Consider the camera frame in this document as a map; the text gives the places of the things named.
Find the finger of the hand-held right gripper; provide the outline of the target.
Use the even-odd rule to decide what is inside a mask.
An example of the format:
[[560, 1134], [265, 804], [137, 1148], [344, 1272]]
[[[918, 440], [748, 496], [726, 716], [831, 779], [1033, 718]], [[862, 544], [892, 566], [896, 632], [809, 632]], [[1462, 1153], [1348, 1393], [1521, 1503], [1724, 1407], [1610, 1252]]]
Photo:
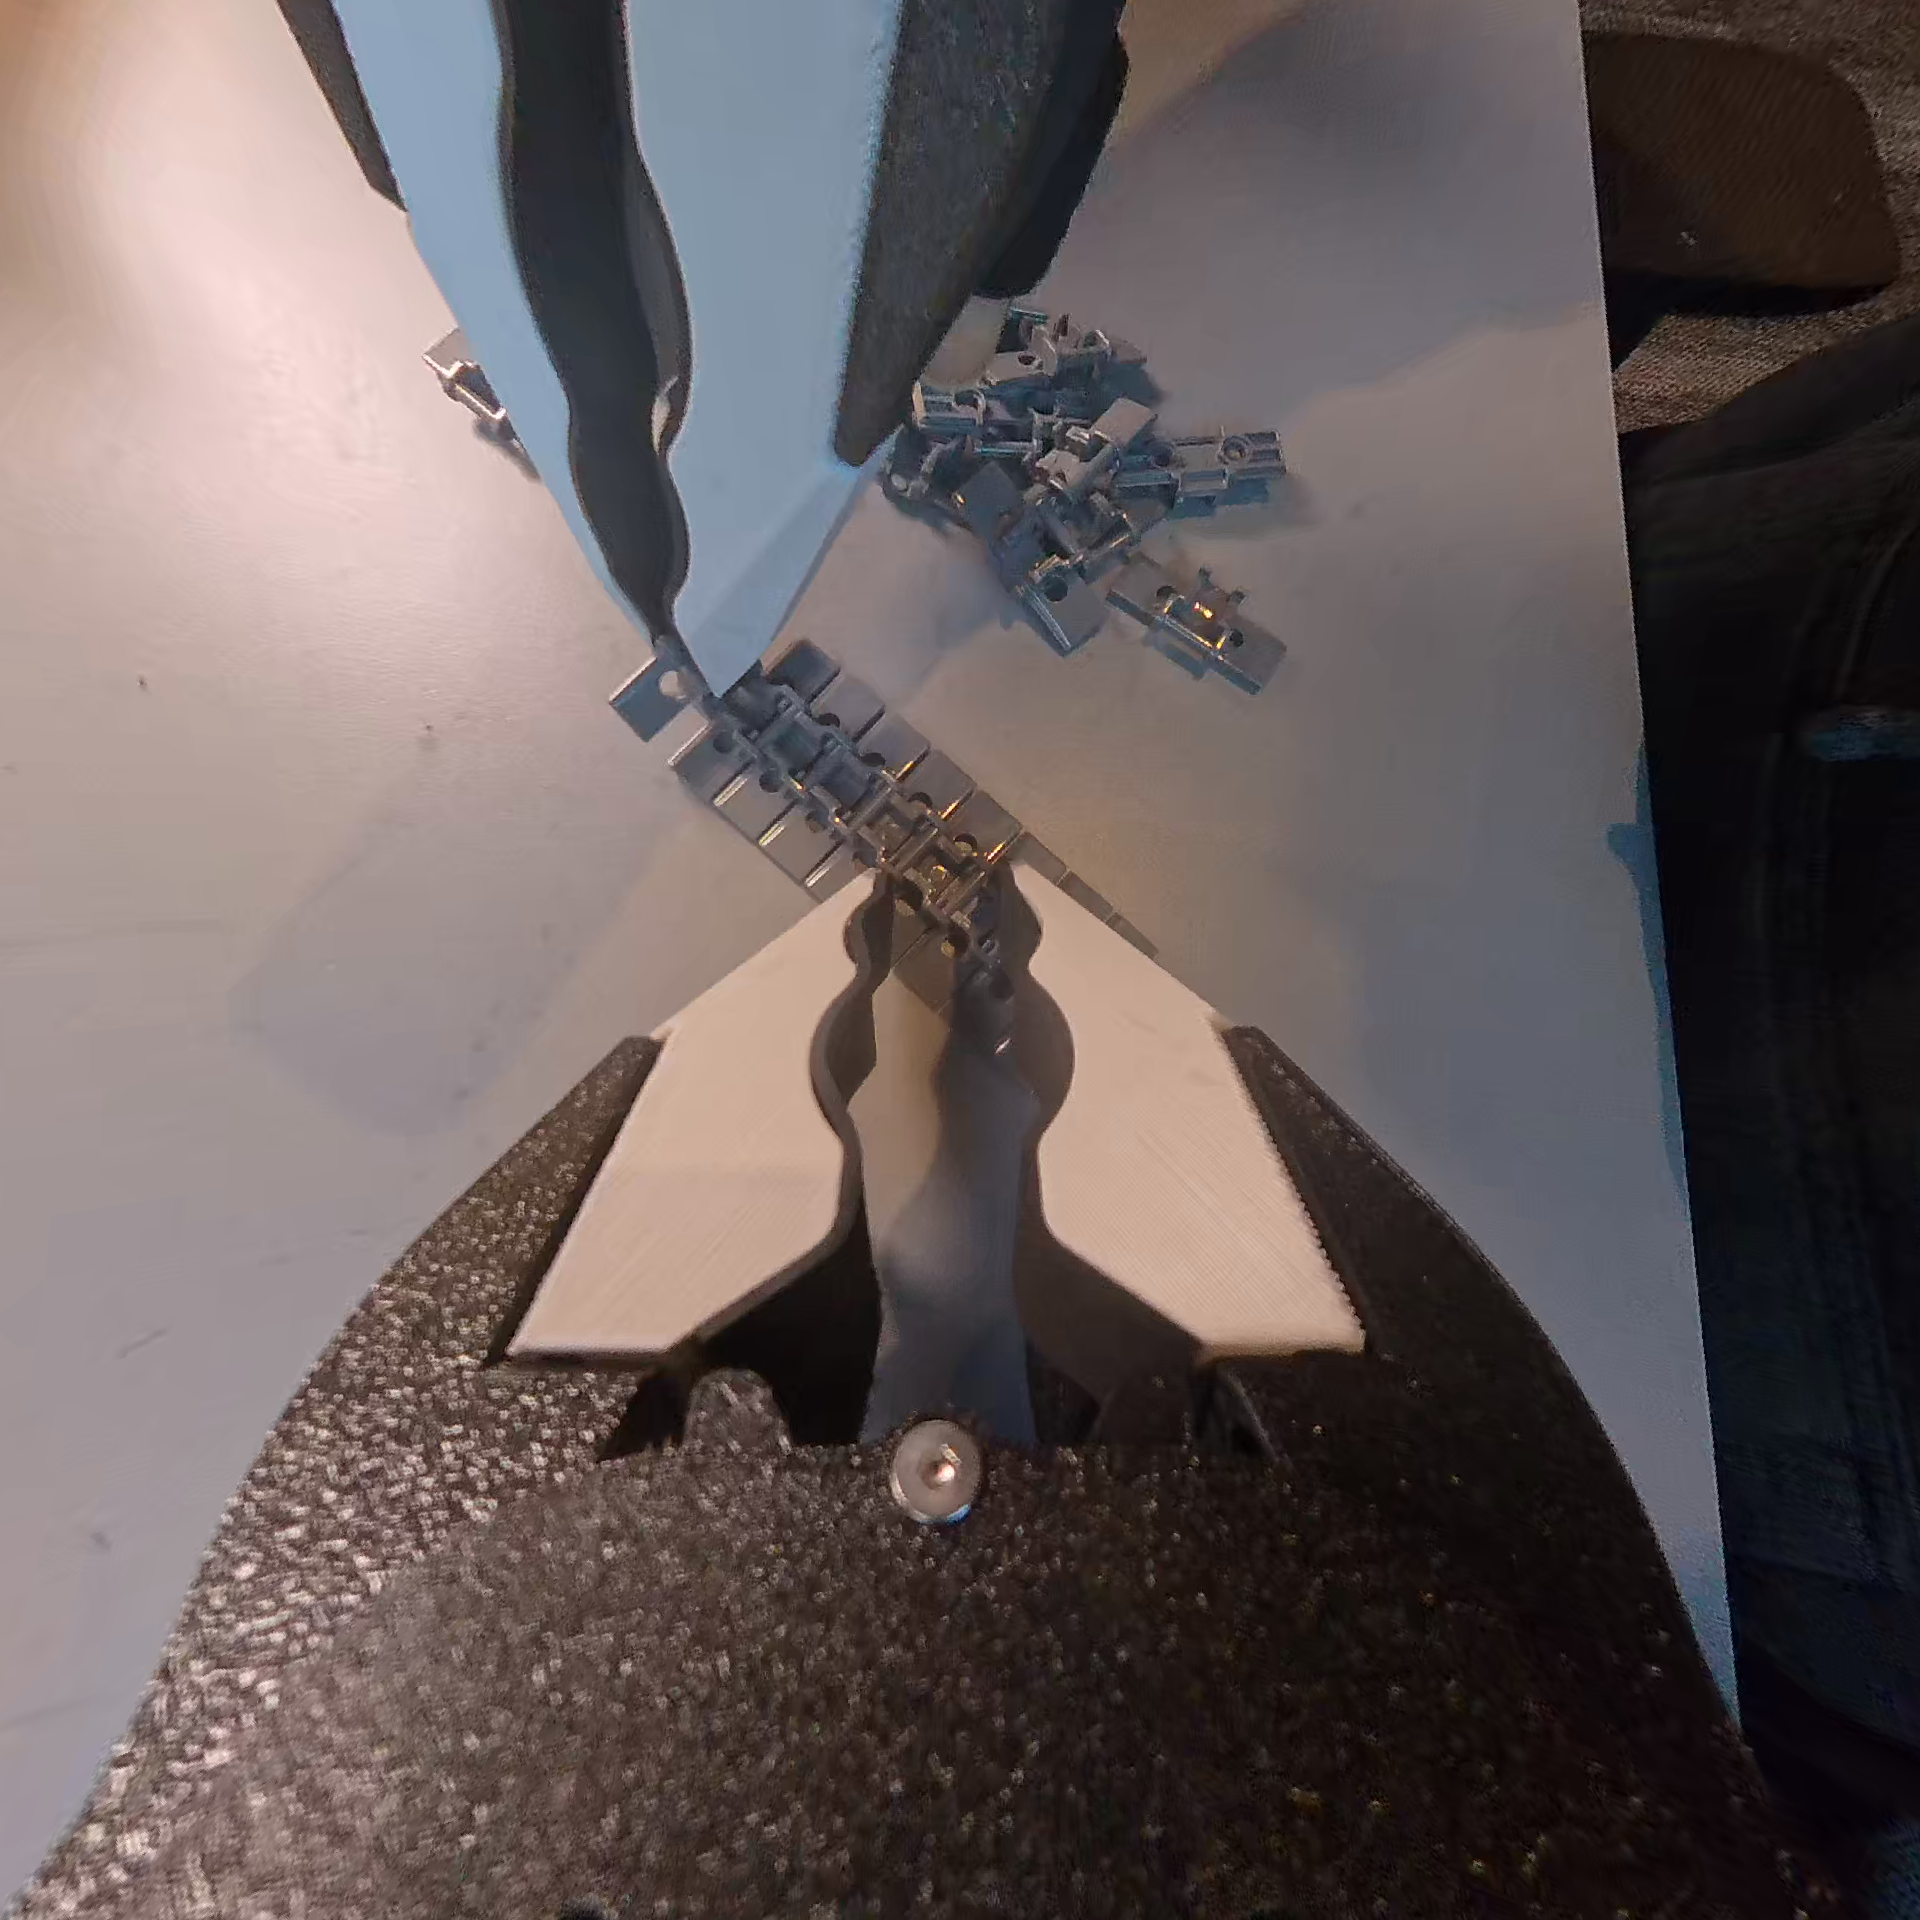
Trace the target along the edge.
[[673, 683], [688, 522], [681, 266], [623, 4], [337, 4], [416, 250], [589, 568]]
[[673, 623], [714, 692], [760, 662], [866, 478], [831, 440], [898, 11], [626, 4], [638, 154], [688, 307]]

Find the small grey track link cluster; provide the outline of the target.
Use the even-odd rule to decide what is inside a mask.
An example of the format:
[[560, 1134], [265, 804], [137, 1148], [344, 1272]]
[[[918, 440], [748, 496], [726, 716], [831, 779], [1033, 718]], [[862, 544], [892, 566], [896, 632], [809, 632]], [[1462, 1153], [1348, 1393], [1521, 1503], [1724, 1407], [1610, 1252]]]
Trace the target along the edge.
[[1013, 302], [968, 377], [917, 382], [882, 491], [973, 537], [1057, 656], [1121, 612], [1196, 676], [1262, 692], [1282, 638], [1209, 566], [1158, 558], [1146, 539], [1174, 519], [1263, 506], [1289, 475], [1279, 436], [1169, 435], [1146, 395], [1138, 348]]

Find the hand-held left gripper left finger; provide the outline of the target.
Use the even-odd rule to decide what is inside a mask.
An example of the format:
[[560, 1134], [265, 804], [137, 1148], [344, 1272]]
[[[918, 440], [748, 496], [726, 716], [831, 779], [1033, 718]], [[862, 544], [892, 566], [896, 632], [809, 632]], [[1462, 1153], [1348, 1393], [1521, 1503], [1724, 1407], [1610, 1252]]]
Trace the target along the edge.
[[852, 883], [662, 1022], [504, 1360], [631, 1370], [664, 1425], [738, 1370], [797, 1443], [857, 1441], [880, 1287], [850, 1100], [880, 982], [882, 886]]

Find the single grey track link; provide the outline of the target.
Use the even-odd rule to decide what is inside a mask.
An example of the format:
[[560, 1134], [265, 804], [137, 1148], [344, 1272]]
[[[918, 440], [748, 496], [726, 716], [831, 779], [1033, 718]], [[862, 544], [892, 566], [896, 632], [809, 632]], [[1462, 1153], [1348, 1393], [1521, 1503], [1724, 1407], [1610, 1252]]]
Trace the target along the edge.
[[462, 327], [453, 327], [424, 348], [422, 364], [434, 376], [440, 393], [456, 403], [487, 440], [498, 446], [518, 443], [509, 412], [473, 356]]

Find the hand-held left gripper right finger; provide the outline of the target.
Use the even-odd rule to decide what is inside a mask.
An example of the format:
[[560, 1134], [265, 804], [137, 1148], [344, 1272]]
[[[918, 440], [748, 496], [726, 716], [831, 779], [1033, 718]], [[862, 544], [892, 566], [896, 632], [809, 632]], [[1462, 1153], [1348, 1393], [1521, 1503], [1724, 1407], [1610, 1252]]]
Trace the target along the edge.
[[1041, 1434], [1186, 1444], [1218, 1375], [1364, 1354], [1225, 1017], [1061, 883], [1013, 871], [1013, 1054], [1039, 1104], [1015, 1304]]

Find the person's dark jeans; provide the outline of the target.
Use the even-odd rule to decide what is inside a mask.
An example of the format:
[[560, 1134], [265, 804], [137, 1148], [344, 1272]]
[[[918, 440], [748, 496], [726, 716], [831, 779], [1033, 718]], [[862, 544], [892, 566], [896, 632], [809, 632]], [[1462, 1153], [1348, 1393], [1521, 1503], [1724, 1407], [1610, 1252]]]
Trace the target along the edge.
[[1916, 4], [1583, 4], [1744, 1720], [1916, 1820]]

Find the grey desk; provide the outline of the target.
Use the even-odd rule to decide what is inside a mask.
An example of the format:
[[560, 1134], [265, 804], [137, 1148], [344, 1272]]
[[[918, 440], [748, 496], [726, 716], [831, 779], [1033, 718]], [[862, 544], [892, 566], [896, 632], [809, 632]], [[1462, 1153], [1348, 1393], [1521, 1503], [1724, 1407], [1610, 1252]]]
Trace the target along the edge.
[[[1576, 4], [1309, 4], [1120, 134], [1047, 292], [1178, 425], [1257, 695], [1048, 651], [872, 487], [790, 632], [1477, 1239], [1732, 1683]], [[5, 1895], [381, 1276], [799, 912], [614, 721], [638, 633], [434, 392], [274, 4], [5, 26]]]

